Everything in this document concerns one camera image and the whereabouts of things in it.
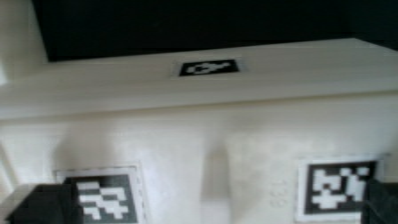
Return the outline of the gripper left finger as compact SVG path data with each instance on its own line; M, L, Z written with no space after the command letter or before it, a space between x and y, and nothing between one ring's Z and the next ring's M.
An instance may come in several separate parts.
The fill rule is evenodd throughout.
M70 184L36 185L2 221L2 224L80 224L75 187Z

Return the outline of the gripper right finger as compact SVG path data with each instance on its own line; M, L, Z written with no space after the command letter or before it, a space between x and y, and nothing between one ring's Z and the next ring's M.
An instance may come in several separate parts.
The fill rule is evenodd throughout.
M363 224L398 224L398 183L368 182Z

